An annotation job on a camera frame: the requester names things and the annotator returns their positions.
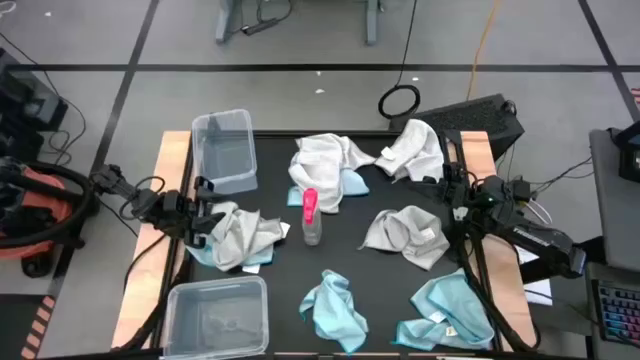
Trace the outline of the black power strip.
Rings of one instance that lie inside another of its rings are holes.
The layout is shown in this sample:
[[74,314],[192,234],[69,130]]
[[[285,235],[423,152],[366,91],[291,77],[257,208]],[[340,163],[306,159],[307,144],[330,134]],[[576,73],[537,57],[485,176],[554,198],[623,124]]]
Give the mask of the black power strip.
[[276,18],[272,18],[272,19],[268,19],[265,21],[261,21],[257,24],[254,25],[246,25],[243,26],[241,28],[241,32],[244,33],[246,36],[251,36],[254,35],[256,33],[262,32],[264,30],[267,30],[269,28],[274,27],[275,25],[277,25],[279,23],[279,20]]

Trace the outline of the gray desk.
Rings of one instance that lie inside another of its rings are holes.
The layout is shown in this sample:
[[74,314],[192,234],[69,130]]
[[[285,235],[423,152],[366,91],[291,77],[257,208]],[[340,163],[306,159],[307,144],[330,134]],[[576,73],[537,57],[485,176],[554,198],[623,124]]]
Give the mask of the gray desk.
[[640,183],[619,176],[610,133],[589,133],[604,251],[610,266],[640,272]]

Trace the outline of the clear spray bottle red nozzle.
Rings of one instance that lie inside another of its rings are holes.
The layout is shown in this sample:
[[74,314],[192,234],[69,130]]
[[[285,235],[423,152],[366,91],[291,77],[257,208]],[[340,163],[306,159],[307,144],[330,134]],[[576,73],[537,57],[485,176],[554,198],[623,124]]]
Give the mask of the clear spray bottle red nozzle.
[[321,215],[317,190],[314,188],[306,189],[302,196],[302,230],[304,242],[309,246],[317,246],[320,243]]

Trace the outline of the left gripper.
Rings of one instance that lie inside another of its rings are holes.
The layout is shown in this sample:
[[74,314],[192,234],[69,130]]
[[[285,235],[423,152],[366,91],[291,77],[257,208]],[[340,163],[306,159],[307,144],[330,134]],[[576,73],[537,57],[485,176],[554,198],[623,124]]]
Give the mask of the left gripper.
[[[195,199],[198,201],[221,201],[223,195],[215,191],[215,184],[202,176],[195,178]],[[164,234],[172,239],[189,240],[192,248],[204,248],[207,236],[225,217],[224,213],[207,216],[198,215],[198,205],[177,190],[164,194]]]

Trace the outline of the orange shop vacuum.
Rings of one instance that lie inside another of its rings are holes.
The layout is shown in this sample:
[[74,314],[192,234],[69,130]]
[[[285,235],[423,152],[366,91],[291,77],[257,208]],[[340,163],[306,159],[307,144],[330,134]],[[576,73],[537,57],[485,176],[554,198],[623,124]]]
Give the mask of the orange shop vacuum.
[[17,259],[30,278],[49,274],[58,246],[80,249],[99,210],[86,176],[43,162],[0,157],[0,260]]

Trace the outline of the black mat orange stripes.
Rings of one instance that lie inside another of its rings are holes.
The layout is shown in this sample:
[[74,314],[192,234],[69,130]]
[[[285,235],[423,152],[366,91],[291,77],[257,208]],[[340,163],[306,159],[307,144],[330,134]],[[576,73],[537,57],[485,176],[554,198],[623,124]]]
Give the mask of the black mat orange stripes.
[[56,299],[0,294],[0,360],[36,360]]

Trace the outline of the black equipment case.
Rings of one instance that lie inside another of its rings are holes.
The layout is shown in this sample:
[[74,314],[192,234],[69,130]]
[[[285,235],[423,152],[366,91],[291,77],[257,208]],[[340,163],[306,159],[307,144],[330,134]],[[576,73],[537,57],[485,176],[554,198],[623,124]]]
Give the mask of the black equipment case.
[[36,160],[44,144],[41,132],[59,129],[68,105],[0,47],[0,157]]

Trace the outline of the black desktop monitor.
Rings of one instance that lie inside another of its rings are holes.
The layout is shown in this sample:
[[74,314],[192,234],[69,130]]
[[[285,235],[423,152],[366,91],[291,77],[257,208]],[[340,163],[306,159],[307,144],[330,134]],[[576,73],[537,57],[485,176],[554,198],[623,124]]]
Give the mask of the black desktop monitor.
[[614,144],[620,151],[619,176],[640,183],[640,121],[619,132]]

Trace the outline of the white paper sheet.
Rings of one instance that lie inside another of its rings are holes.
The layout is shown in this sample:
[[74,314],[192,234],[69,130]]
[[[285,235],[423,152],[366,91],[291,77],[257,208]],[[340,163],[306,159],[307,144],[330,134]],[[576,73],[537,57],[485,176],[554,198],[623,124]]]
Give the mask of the white paper sheet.
[[[538,257],[518,246],[515,247],[518,253],[518,261],[520,265],[524,265],[533,260],[537,260]],[[526,284],[524,286],[525,296],[529,303],[539,304],[543,306],[552,306],[553,300],[551,295],[550,280],[540,280],[533,283]]]

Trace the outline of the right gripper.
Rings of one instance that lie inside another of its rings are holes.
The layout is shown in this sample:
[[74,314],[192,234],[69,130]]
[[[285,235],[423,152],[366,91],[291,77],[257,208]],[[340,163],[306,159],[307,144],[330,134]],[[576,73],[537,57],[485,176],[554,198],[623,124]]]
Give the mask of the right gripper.
[[447,165],[447,178],[424,176],[422,184],[429,186],[427,195],[447,208],[477,207],[475,191],[478,178],[460,163]]

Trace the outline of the light blue microfiber towel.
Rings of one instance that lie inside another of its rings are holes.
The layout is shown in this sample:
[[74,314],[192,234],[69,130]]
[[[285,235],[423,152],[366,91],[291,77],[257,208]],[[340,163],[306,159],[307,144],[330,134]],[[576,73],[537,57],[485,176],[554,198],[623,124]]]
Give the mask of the light blue microfiber towel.
[[421,315],[400,321],[394,343],[431,351],[437,345],[488,350],[495,331],[462,268],[427,281],[410,298]]
[[[352,169],[342,169],[340,179],[342,194],[346,197],[365,196],[369,193],[364,179]],[[303,191],[296,186],[291,187],[287,194],[287,205],[301,207],[303,205]]]
[[311,312],[316,335],[336,341],[345,353],[352,354],[365,343],[369,326],[365,317],[355,309],[349,285],[344,276],[324,270],[321,283],[305,295],[298,312],[303,320]]
[[[187,250],[191,254],[191,256],[194,257],[196,261],[201,265],[213,268],[217,267],[217,265],[213,261],[213,251],[211,245],[206,245],[201,249],[188,247]],[[272,263],[274,254],[275,248],[273,245],[270,245],[269,247],[247,258],[241,264],[241,271],[250,274],[258,274],[262,265],[268,265]]]

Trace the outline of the clear plastic bin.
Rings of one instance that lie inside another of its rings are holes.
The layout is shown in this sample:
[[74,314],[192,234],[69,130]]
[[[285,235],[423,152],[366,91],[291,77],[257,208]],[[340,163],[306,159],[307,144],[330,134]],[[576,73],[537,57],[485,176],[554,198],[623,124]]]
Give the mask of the clear plastic bin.
[[192,122],[192,155],[196,175],[220,195],[253,191],[257,160],[250,113],[233,109],[209,113]]
[[181,284],[167,297],[162,360],[228,360],[269,344],[265,281],[245,276]]

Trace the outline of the black computer tower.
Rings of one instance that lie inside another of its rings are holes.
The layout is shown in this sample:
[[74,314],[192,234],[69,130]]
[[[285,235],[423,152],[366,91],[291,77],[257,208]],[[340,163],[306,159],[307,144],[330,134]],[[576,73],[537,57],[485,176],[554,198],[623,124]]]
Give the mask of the black computer tower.
[[494,160],[502,156],[525,132],[517,119],[515,103],[505,99],[502,94],[392,119],[389,129],[401,131],[409,119],[422,120],[436,132],[485,131]]

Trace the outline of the wooden table side board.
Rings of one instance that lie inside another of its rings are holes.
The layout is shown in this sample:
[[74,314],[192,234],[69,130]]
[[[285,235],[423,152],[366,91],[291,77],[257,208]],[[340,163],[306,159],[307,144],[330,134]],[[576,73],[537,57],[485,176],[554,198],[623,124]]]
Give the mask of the wooden table side board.
[[[165,188],[178,190],[188,172],[190,133],[166,131],[156,152],[154,174],[165,179]],[[118,321],[111,346],[120,347],[129,341],[143,325],[157,305],[168,284],[174,280],[184,246],[168,238],[150,224],[143,224],[134,248],[142,258],[136,262],[127,277]]]
[[[478,179],[496,174],[486,132],[462,132],[461,147],[467,169]],[[517,252],[508,242],[495,235],[486,235],[481,245],[494,304],[523,342],[529,346],[534,345],[536,334],[525,296]]]

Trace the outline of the gray microfiber towel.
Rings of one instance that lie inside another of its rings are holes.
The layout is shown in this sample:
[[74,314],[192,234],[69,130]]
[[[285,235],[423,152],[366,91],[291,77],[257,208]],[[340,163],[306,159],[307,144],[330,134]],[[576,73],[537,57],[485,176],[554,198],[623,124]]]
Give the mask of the gray microfiber towel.
[[259,210],[242,210],[235,202],[215,204],[211,214],[222,219],[207,236],[213,265],[221,271],[271,263],[275,244],[284,240],[290,225],[279,218],[265,219]]
[[318,192],[323,213],[336,214],[343,198],[341,171],[371,165],[375,158],[362,151],[349,137],[324,133],[295,140],[298,151],[288,169],[293,183],[302,191]]
[[410,205],[399,211],[381,211],[369,226],[359,250],[401,253],[410,263],[429,271],[449,247],[440,218]]
[[427,123],[410,119],[391,147],[385,147],[375,165],[395,180],[443,176],[444,155],[439,138]]

